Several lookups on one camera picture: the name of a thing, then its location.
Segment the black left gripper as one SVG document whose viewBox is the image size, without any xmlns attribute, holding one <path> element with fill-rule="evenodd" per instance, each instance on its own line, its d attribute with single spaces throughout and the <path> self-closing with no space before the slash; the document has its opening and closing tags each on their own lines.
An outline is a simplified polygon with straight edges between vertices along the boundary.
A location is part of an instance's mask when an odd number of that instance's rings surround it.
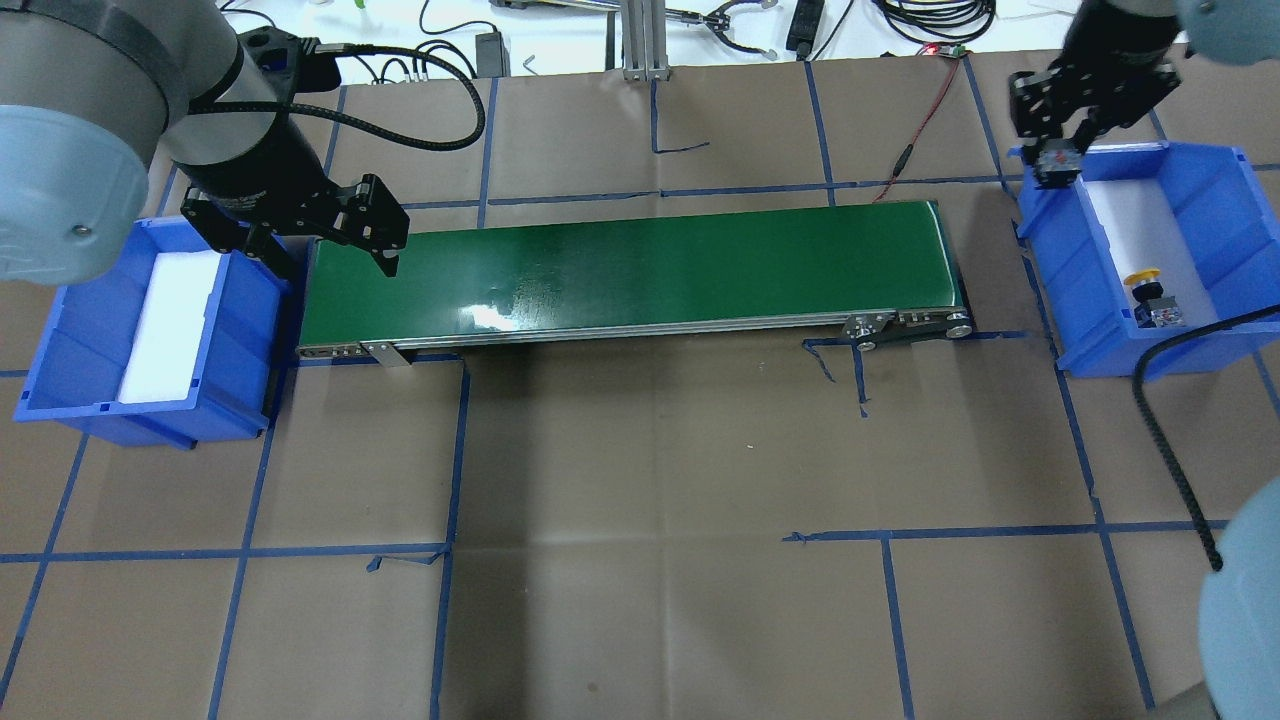
<svg viewBox="0 0 1280 720">
<path fill-rule="evenodd" d="M 188 118 L 200 129 L 197 159 L 180 150 L 189 188 L 180 214 L 216 251 L 274 251 L 273 236 L 315 234 L 351 242 L 351 191 L 333 182 L 294 123 L 296 115 L 335 124 L 346 114 L 306 102 L 212 101 Z"/>
</svg>

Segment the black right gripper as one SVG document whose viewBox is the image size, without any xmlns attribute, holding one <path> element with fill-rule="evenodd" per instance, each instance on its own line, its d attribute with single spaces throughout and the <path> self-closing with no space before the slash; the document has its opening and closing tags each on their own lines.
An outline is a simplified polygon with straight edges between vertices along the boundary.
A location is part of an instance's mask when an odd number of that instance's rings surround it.
<svg viewBox="0 0 1280 720">
<path fill-rule="evenodd" d="M 1075 136 L 1130 128 L 1181 86 L 1170 46 L 1115 49 L 1071 41 L 1048 65 L 1043 110 L 1050 136 L 1064 136 L 1078 113 Z"/>
</svg>

